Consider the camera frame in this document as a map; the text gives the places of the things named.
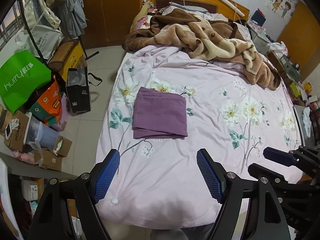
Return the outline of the purple knit pants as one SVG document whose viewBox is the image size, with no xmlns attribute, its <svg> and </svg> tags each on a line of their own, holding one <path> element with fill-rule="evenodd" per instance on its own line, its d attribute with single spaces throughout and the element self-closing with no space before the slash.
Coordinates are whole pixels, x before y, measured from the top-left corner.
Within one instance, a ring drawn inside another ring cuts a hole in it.
<svg viewBox="0 0 320 240">
<path fill-rule="evenodd" d="M 141 87 L 133 107 L 135 139 L 180 139 L 188 136 L 186 99 Z"/>
</svg>

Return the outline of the pile of grey clothes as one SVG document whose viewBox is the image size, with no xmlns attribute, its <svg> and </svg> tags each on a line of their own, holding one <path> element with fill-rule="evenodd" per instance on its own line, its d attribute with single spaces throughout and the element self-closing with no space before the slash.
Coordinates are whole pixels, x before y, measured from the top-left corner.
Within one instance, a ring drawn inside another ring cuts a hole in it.
<svg viewBox="0 0 320 240">
<path fill-rule="evenodd" d="M 60 8 L 61 21 L 70 39 L 84 34 L 87 27 L 83 0 L 66 0 Z"/>
</svg>

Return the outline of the black clothes rack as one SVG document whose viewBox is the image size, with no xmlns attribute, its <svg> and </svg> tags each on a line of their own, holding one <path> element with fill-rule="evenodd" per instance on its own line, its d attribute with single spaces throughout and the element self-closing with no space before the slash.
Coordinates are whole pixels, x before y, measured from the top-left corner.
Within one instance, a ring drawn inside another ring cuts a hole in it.
<svg viewBox="0 0 320 240">
<path fill-rule="evenodd" d="M 18 0 L 23 27 L 15 34 L 19 50 L 28 50 L 47 61 L 62 41 L 85 34 L 84 0 Z"/>
</svg>

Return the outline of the light blue cloth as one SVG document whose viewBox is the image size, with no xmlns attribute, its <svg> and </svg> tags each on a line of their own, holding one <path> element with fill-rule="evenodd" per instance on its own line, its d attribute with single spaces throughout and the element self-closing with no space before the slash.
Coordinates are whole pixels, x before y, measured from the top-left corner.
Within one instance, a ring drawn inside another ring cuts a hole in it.
<svg viewBox="0 0 320 240">
<path fill-rule="evenodd" d="M 306 136 L 309 138 L 309 137 L 311 137 L 311 125 L 312 125 L 311 120 L 310 120 L 310 108 L 309 107 L 305 107 L 303 109 L 302 118 L 303 118 L 303 125 L 305 128 Z"/>
</svg>

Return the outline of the brown cardboard box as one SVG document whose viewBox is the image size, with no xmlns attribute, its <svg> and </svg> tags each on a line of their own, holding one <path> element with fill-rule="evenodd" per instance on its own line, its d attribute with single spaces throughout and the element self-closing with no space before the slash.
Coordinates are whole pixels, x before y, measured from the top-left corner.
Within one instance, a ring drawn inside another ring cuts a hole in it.
<svg viewBox="0 0 320 240">
<path fill-rule="evenodd" d="M 34 160 L 35 165 L 54 171 L 61 171 L 62 161 L 68 156 L 72 142 L 63 136 L 58 136 L 53 148 L 42 147 L 38 140 L 35 141 Z"/>
</svg>

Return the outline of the blue grey bucket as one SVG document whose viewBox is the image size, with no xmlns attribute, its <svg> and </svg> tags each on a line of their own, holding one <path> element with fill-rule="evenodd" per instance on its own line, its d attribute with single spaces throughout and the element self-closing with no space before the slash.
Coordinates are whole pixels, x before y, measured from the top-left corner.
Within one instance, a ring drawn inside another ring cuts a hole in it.
<svg viewBox="0 0 320 240">
<path fill-rule="evenodd" d="M 48 127 L 32 116 L 25 144 L 31 146 L 33 149 L 36 149 L 37 145 L 40 145 L 42 148 L 53 150 L 58 137 L 59 133 L 56 130 Z"/>
</svg>

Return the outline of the orange cardboard box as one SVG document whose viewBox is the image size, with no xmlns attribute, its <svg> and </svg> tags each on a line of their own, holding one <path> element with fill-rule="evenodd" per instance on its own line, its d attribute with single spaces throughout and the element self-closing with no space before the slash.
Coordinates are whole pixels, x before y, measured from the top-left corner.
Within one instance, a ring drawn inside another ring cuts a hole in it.
<svg viewBox="0 0 320 240">
<path fill-rule="evenodd" d="M 57 124 L 62 113 L 60 86 L 56 80 L 39 94 L 36 101 L 28 109 L 35 117 L 47 126 Z"/>
</svg>

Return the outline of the pink floral duvet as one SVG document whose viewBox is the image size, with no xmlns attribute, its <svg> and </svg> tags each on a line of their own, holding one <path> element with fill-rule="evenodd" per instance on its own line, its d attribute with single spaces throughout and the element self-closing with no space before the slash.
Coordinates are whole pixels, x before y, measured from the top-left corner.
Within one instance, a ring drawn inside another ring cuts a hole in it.
<svg viewBox="0 0 320 240">
<path fill-rule="evenodd" d="M 296 149 L 300 132 L 283 85 L 250 85 L 242 66 L 190 58 L 181 48 L 148 46 L 126 54 L 118 70 L 97 145 L 96 160 L 120 152 L 120 166 L 97 210 L 112 222 L 150 229 L 202 226 L 215 221 L 214 200 L 196 163 L 204 148 L 227 171 L 249 179 L 257 163 L 296 183 L 302 172 L 266 160 L 266 147 Z M 185 138 L 135 139 L 133 106 L 142 87 L 186 101 Z"/>
</svg>

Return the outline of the grey DUSTO shoe box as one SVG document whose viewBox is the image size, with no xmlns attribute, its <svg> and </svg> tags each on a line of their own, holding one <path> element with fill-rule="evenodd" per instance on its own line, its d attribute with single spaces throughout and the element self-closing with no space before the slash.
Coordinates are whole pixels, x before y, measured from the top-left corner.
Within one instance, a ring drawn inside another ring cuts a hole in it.
<svg viewBox="0 0 320 240">
<path fill-rule="evenodd" d="M 281 56 L 280 63 L 289 77 L 291 77 L 296 82 L 301 81 L 302 76 L 300 72 L 285 54 Z"/>
</svg>

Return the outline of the black bag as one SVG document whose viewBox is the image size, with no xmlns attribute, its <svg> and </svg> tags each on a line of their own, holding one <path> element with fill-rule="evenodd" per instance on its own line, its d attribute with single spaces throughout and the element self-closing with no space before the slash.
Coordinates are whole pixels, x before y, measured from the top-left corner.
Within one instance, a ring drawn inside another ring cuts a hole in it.
<svg viewBox="0 0 320 240">
<path fill-rule="evenodd" d="M 88 72 L 87 67 L 69 68 L 66 92 L 72 114 L 78 115 L 91 111 L 89 85 L 99 86 L 103 80 Z"/>
</svg>

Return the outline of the green shopping bag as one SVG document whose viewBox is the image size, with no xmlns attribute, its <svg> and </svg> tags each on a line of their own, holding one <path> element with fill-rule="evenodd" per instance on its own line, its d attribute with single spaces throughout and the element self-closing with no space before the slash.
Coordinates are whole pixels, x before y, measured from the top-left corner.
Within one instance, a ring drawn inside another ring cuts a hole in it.
<svg viewBox="0 0 320 240">
<path fill-rule="evenodd" d="M 20 51 L 1 66 L 1 98 L 15 113 L 35 90 L 50 81 L 51 70 L 29 51 Z"/>
</svg>

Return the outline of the white tote bag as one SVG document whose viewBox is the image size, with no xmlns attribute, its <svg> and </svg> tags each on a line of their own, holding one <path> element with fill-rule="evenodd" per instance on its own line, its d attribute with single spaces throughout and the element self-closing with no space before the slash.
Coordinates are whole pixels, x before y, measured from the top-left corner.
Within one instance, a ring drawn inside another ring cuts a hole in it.
<svg viewBox="0 0 320 240">
<path fill-rule="evenodd" d="M 45 25 L 35 25 L 31 29 L 31 34 L 45 60 L 51 58 L 64 38 L 63 33 L 59 29 L 52 29 Z M 35 57 L 40 57 L 26 30 L 19 30 L 17 32 L 15 42 L 20 50 L 27 50 Z"/>
</svg>

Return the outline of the brown fleece blanket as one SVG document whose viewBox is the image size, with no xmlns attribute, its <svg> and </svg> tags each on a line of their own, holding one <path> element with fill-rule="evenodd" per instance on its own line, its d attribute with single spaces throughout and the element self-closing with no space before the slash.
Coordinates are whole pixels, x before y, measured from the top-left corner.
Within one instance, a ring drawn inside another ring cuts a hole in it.
<svg viewBox="0 0 320 240">
<path fill-rule="evenodd" d="M 126 51 L 138 51 L 149 45 L 182 47 L 192 59 L 236 62 L 250 84 L 276 90 L 281 81 L 277 70 L 246 41 L 238 26 L 226 21 L 208 21 L 194 13 L 174 9 L 167 15 L 154 15 L 149 29 L 127 34 L 122 42 Z"/>
</svg>

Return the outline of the wooden wardrobe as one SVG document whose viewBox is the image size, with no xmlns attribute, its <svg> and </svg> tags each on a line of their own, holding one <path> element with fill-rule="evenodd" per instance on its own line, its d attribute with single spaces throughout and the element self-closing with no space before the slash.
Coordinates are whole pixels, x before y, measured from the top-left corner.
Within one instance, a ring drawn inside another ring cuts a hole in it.
<svg viewBox="0 0 320 240">
<path fill-rule="evenodd" d="M 143 0 L 84 0 L 85 48 L 120 45 L 142 4 Z"/>
</svg>

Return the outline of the cartoon couple wall sticker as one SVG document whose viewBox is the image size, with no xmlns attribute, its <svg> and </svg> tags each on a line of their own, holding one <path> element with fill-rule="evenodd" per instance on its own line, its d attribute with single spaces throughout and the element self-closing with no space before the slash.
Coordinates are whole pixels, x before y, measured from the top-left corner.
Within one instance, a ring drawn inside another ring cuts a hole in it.
<svg viewBox="0 0 320 240">
<path fill-rule="evenodd" d="M 295 0 L 266 0 L 265 6 L 288 22 L 295 8 Z"/>
</svg>

